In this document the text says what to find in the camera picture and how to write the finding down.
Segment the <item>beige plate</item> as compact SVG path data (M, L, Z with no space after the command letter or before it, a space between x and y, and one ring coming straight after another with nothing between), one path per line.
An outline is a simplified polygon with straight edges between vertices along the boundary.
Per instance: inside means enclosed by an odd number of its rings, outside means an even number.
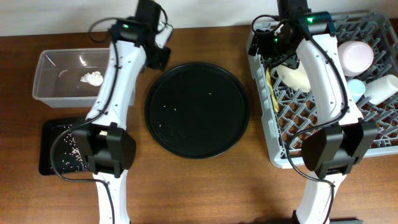
M302 63L297 69L291 69L284 65L279 65L276 70L283 83L293 90L301 90L304 93L311 91L310 82Z

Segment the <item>yellow plastic knife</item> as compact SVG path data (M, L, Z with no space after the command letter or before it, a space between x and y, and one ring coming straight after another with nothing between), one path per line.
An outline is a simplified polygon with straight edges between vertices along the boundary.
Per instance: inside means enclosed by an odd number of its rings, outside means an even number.
M278 113L279 112L279 105L278 105L278 102L276 100L276 97L275 97L275 94L274 94L274 90L273 90L273 86L272 86L272 83L271 83L271 70L270 70L269 67L266 68L266 81L267 81L267 86L270 89L271 101L272 101L272 105L273 105L274 111L276 113Z

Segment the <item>white tissue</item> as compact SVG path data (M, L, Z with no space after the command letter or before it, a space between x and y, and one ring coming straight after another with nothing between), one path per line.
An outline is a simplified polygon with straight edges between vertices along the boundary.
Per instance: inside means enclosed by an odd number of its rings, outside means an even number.
M80 78L81 82L88 83L92 86L100 86L103 83L103 80L104 78L99 71L86 73Z

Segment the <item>pink bowl with rice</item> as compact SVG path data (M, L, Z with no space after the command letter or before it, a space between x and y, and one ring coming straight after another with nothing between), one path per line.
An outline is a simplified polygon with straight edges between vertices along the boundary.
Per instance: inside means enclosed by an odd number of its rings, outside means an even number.
M338 56L346 77L355 77L365 72L374 60L374 51L361 41L347 41L338 47Z

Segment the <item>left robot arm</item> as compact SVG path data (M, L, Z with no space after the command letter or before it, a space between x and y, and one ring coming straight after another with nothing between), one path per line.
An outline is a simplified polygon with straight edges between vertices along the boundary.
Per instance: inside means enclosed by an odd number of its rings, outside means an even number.
M130 222L126 184L136 142L127 132L127 112L139 74L147 67L163 70L169 61L166 43L173 29L168 22L118 19L109 30L109 59L96 101L85 121L72 127L96 184L100 223Z

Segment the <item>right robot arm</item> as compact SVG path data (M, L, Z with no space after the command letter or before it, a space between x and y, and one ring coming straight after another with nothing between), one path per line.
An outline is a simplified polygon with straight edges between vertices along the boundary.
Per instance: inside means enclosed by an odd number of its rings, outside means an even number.
M296 54L310 83L317 125L291 137L311 132L301 145L308 173L293 166L307 180L292 223L329 223L338 187L361 162L377 136L375 123L365 121L348 91L338 56L336 29L329 12L312 12L303 6L279 11L279 30L252 32L265 57Z

